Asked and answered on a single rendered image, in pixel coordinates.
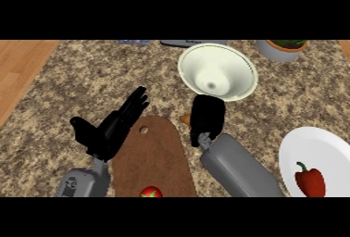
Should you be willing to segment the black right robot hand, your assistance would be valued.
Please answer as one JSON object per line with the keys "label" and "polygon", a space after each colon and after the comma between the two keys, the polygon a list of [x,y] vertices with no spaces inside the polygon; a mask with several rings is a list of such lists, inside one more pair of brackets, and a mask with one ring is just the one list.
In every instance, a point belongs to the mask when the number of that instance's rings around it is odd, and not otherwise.
{"label": "black right robot hand", "polygon": [[215,140],[223,130],[226,115],[225,101],[210,95],[200,94],[194,98],[191,113],[191,141],[192,147],[198,147],[198,136],[209,133]]}

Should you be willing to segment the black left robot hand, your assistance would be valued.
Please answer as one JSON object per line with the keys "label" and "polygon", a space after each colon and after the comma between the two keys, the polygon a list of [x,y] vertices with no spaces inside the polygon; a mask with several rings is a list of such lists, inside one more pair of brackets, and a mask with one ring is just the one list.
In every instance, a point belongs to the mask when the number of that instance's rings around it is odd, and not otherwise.
{"label": "black left robot hand", "polygon": [[145,92],[147,88],[139,86],[120,109],[110,113],[98,127],[82,117],[74,117],[70,120],[76,140],[86,146],[86,153],[104,162],[117,155],[132,127],[150,105]]}

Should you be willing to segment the white bowl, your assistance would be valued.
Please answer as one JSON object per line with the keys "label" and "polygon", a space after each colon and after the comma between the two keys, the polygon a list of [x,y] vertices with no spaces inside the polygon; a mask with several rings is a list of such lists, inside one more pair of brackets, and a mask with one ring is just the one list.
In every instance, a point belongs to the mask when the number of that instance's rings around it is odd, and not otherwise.
{"label": "white bowl", "polygon": [[226,102],[247,98],[259,84],[259,74],[249,57],[223,44],[189,47],[178,60],[178,72],[188,87]]}

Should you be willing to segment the white plate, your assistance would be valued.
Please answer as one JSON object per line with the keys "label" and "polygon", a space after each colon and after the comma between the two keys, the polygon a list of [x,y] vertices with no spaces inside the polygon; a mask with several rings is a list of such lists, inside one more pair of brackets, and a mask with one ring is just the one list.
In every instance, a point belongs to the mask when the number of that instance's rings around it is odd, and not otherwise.
{"label": "white plate", "polygon": [[327,197],[350,197],[350,144],[331,131],[316,127],[294,129],[285,136],[280,148],[280,170],[285,187],[293,197],[305,197],[296,182],[296,173],[321,172]]}

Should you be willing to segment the brown wooden cutting board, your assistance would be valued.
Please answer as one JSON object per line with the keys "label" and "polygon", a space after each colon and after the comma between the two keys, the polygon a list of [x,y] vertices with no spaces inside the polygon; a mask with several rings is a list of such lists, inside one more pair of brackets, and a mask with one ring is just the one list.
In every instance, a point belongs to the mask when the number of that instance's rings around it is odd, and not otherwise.
{"label": "brown wooden cutting board", "polygon": [[150,186],[160,189],[164,197],[197,196],[178,129],[160,116],[139,119],[113,168],[117,197],[138,197]]}

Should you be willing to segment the red tomato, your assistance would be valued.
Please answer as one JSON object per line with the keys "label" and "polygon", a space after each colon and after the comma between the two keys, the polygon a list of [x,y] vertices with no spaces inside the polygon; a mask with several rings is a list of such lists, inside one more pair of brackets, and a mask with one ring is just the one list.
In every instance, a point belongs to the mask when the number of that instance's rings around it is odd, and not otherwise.
{"label": "red tomato", "polygon": [[148,186],[139,194],[141,197],[161,197],[161,190],[155,186]]}

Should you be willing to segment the grey flat appliance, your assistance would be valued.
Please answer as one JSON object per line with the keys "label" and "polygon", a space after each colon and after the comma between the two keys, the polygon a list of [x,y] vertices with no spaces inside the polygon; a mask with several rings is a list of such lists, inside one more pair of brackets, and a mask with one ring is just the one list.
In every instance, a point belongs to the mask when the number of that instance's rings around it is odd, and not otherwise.
{"label": "grey flat appliance", "polygon": [[228,44],[228,40],[161,40],[160,43],[167,46],[188,48],[197,44]]}

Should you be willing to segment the grey plant pot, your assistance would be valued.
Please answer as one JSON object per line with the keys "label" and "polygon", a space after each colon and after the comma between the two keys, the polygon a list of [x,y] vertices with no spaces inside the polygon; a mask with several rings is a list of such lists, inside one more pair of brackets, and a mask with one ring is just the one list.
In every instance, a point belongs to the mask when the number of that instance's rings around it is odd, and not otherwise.
{"label": "grey plant pot", "polygon": [[305,44],[300,48],[290,49],[280,46],[271,40],[257,40],[256,43],[260,54],[275,62],[293,61],[308,46],[308,44]]}

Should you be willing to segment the red bell pepper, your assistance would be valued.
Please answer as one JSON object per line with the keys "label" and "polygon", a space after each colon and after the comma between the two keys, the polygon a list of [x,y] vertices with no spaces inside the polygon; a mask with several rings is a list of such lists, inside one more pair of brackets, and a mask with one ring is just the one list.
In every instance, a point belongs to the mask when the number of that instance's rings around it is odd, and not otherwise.
{"label": "red bell pepper", "polygon": [[316,168],[308,169],[303,162],[297,162],[302,171],[294,174],[297,186],[306,197],[325,197],[325,181]]}

